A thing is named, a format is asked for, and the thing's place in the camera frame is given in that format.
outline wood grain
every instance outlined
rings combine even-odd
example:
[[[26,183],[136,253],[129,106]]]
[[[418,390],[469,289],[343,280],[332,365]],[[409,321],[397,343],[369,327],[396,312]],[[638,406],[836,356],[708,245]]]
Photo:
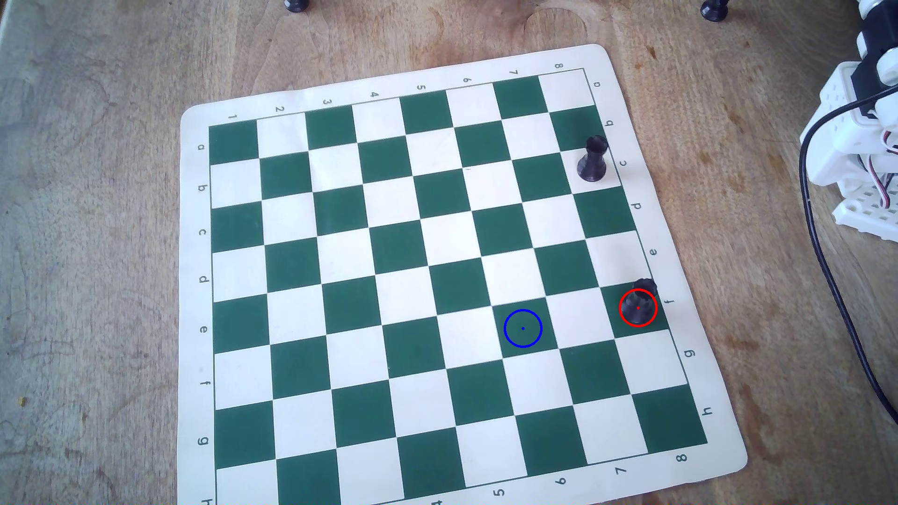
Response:
[[[612,57],[749,450],[621,503],[898,500],[898,428],[814,260],[797,136],[857,4],[11,0],[0,35],[0,501],[175,501],[179,120],[254,93],[599,43]],[[898,401],[898,246],[828,217]]]

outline black chess piece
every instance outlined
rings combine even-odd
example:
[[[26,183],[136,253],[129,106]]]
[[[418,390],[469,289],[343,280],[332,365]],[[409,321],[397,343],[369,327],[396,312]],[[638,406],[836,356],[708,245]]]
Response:
[[[605,176],[608,165],[605,163],[605,152],[608,151],[608,140],[595,135],[586,141],[586,156],[577,163],[577,174],[584,181],[596,182]]]
[[[309,0],[284,0],[284,7],[291,13],[301,13],[309,8]]]
[[[729,0],[705,0],[701,5],[701,17],[711,22],[722,22],[726,19]]]
[[[658,298],[657,285],[652,279],[640,279],[633,283],[634,289],[645,289],[652,294],[652,299],[643,291],[633,291],[623,299],[621,303],[621,314],[623,318],[631,324],[645,324],[652,320],[655,315],[656,302]]]

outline chessboard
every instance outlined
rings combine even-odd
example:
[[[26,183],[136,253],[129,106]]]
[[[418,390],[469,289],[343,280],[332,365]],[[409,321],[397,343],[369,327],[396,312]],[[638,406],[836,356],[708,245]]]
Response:
[[[586,505],[745,463],[601,47],[185,112],[179,503]]]

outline red circle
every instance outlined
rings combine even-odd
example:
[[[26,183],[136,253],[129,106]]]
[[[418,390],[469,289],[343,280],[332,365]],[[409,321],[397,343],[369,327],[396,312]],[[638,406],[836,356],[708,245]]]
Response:
[[[632,293],[633,291],[642,291],[643,293],[646,293],[646,294],[648,294],[650,297],[652,297],[652,301],[655,302],[655,313],[652,315],[652,318],[648,320],[648,323],[645,323],[645,324],[633,324],[633,323],[631,323],[630,321],[627,321],[627,318],[623,316],[623,299],[626,298],[627,295],[629,295],[629,294]],[[642,288],[633,288],[633,289],[631,289],[630,291],[627,291],[626,293],[624,293],[624,294],[623,294],[623,297],[621,297],[621,302],[618,304],[618,314],[621,315],[621,319],[623,319],[623,322],[624,322],[624,323],[629,324],[630,326],[632,326],[632,327],[634,327],[634,328],[642,328],[643,326],[649,326],[649,325],[652,323],[652,321],[655,321],[655,318],[658,316],[658,301],[655,299],[655,295],[652,295],[651,293],[649,293],[649,292],[646,291],[645,289],[642,289]]]

